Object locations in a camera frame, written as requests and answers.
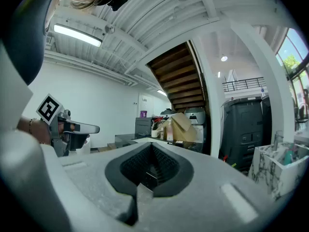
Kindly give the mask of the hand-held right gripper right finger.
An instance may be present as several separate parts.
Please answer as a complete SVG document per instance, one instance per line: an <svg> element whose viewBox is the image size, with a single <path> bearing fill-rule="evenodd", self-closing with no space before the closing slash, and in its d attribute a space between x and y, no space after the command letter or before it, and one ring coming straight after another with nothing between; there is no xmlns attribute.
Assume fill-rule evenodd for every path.
<svg viewBox="0 0 309 232"><path fill-rule="evenodd" d="M169 198L153 198L138 232L275 232L272 221L290 195L274 200L259 185L221 160L180 147L166 148L194 168L190 184Z"/></svg>

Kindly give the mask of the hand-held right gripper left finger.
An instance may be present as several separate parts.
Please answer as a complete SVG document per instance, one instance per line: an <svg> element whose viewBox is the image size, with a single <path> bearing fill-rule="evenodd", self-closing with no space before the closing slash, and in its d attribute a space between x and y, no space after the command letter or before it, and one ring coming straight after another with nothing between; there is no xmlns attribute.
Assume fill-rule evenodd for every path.
<svg viewBox="0 0 309 232"><path fill-rule="evenodd" d="M146 221L133 226L119 221L129 211L132 198L115 191L105 176L109 161L139 146L59 158L50 146L42 145L48 176L69 218L71 232L155 232Z"/></svg>

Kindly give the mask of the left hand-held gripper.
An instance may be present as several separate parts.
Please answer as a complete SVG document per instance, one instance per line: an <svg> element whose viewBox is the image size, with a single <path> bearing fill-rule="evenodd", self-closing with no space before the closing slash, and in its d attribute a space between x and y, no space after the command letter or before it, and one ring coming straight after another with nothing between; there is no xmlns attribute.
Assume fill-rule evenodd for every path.
<svg viewBox="0 0 309 232"><path fill-rule="evenodd" d="M48 125L51 137L51 146L59 157L68 156L84 146L87 134L99 133L100 127L85 123L76 123L70 119L70 110L64 109L51 94L48 94L37 109L41 120ZM58 132L59 123L75 124L73 132Z"/></svg>

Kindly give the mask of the person's left forearm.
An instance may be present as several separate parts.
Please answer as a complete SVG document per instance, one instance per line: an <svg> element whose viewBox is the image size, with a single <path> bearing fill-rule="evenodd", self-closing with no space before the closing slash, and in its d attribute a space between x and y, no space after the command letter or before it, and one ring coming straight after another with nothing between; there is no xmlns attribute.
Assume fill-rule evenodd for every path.
<svg viewBox="0 0 309 232"><path fill-rule="evenodd" d="M50 132L44 121L21 117L17 129L32 135L40 144L50 145Z"/></svg>

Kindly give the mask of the person's left hand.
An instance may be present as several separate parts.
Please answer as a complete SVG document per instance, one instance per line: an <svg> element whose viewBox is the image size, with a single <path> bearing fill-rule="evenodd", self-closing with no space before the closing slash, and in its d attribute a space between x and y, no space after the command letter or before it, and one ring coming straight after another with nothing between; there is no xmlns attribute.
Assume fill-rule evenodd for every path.
<svg viewBox="0 0 309 232"><path fill-rule="evenodd" d="M75 130L75 124L71 123L59 123L58 132L62 134L63 132L73 132Z"/></svg>

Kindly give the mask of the black oven appliance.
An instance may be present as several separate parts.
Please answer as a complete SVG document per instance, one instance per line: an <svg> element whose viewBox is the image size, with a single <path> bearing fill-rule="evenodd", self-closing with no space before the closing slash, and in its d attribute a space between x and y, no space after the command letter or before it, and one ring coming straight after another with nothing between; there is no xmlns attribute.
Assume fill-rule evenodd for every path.
<svg viewBox="0 0 309 232"><path fill-rule="evenodd" d="M151 125L152 125L151 117L137 117L135 120L135 133L142 135L150 135Z"/></svg>

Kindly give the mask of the white door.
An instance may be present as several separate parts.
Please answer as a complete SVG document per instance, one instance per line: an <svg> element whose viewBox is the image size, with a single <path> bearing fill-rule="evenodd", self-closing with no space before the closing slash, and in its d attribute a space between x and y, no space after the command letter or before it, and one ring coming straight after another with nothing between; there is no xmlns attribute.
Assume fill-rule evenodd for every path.
<svg viewBox="0 0 309 232"><path fill-rule="evenodd" d="M154 99L152 96L144 93L139 94L138 116L140 116L141 111L146 111L146 116L152 117L154 114Z"/></svg>

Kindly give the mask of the cardboard box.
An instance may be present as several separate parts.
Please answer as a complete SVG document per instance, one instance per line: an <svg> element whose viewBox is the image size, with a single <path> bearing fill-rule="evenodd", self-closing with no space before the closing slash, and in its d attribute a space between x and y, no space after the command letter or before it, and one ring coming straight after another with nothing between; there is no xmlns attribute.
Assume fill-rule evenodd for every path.
<svg viewBox="0 0 309 232"><path fill-rule="evenodd" d="M197 131L192 126L191 120L183 113L176 113L158 126L157 131L162 131L164 127L164 137L169 141L169 132L172 130L174 141L194 142L197 139Z"/></svg>

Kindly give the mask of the teal item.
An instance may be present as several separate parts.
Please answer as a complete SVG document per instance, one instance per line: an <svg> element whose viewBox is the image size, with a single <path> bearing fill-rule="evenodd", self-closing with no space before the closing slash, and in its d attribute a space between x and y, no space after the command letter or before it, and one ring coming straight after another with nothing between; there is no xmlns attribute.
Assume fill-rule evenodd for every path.
<svg viewBox="0 0 309 232"><path fill-rule="evenodd" d="M288 165L293 163L293 151L288 150L285 154L284 160L283 160L283 165Z"/></svg>

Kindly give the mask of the wooden staircase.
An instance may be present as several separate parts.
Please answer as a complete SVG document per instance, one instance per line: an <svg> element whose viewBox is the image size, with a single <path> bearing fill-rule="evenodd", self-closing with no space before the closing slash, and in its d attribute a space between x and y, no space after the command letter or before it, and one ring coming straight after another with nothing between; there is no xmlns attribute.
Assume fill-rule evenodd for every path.
<svg viewBox="0 0 309 232"><path fill-rule="evenodd" d="M200 74L188 43L182 43L147 63L176 112L205 109Z"/></svg>

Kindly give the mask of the person's dark top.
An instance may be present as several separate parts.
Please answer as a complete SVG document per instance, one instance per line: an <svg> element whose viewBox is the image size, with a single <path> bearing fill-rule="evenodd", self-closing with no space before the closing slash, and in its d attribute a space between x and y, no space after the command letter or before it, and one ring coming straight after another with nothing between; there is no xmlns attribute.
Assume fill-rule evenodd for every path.
<svg viewBox="0 0 309 232"><path fill-rule="evenodd" d="M22 0L5 28L3 43L17 72L29 85L38 75L44 55L52 0Z"/></svg>

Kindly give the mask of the black metal railing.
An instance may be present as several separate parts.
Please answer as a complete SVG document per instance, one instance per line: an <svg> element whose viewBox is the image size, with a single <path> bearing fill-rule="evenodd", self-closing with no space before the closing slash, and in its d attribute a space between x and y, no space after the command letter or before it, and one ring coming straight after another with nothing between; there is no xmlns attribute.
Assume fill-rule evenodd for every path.
<svg viewBox="0 0 309 232"><path fill-rule="evenodd" d="M223 86L224 92L267 87L263 77L225 82L225 83L222 83L222 86Z"/></svg>

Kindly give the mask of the large window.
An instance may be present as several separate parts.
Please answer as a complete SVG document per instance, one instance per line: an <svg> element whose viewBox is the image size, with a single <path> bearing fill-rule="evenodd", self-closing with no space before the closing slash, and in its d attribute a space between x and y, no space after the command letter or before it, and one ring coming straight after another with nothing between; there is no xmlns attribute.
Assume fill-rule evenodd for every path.
<svg viewBox="0 0 309 232"><path fill-rule="evenodd" d="M295 130L309 127L309 49L299 33L288 28L276 52L293 101Z"/></svg>

